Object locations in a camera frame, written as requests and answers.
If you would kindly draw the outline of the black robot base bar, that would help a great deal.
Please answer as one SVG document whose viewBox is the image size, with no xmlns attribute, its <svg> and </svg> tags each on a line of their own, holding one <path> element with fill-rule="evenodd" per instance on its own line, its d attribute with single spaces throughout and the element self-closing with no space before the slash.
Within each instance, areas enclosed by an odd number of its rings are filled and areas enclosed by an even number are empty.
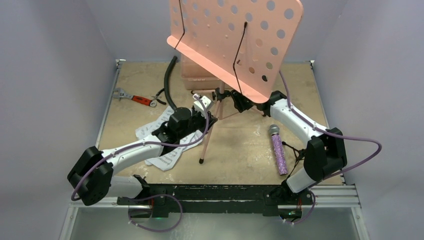
<svg viewBox="0 0 424 240">
<path fill-rule="evenodd" d="M 134 197 L 119 197 L 118 205 L 146 206 L 154 218 L 170 213 L 283 215 L 298 205 L 311 205 L 312 193 L 305 189 L 289 193 L 282 185 L 149 184 Z"/>
</svg>

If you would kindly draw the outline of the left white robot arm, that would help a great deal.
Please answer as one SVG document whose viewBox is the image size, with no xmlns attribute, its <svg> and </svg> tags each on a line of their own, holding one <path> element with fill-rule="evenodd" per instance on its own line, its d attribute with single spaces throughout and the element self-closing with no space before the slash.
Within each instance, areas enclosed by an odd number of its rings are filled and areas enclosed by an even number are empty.
<svg viewBox="0 0 424 240">
<path fill-rule="evenodd" d="M 217 121 L 209 111 L 203 114 L 194 108 L 179 107 L 168 120 L 138 141 L 106 150 L 88 147 L 67 175 L 73 187 L 71 200 L 81 200 L 86 206 L 96 204 L 107 196 L 117 173 L 176 148 L 196 144 L 199 139 L 188 143 L 183 143 L 183 139 L 197 131 L 206 134 Z"/>
</svg>

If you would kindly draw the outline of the pink folding music stand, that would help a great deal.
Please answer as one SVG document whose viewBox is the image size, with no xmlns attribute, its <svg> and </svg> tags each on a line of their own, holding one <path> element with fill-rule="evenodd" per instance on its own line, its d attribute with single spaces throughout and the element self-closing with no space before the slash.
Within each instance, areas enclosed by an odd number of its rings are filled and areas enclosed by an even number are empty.
<svg viewBox="0 0 424 240">
<path fill-rule="evenodd" d="M 299 0 L 171 0 L 167 43 L 250 101 L 271 97 L 304 15 Z"/>
</svg>

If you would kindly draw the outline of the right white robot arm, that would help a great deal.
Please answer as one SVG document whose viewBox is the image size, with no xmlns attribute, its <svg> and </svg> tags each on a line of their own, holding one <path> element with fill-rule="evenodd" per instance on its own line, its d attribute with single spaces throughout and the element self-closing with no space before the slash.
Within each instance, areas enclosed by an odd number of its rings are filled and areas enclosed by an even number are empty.
<svg viewBox="0 0 424 240">
<path fill-rule="evenodd" d="M 286 126 L 305 145 L 303 167 L 281 184 L 280 196 L 284 202 L 294 203 L 300 198 L 301 191 L 347 165 L 342 132 L 336 127 L 326 129 L 314 122 L 291 104 L 281 91 L 272 92 L 264 103 L 254 103 L 236 90 L 230 95 L 240 113 L 255 106 L 265 116 Z"/>
</svg>

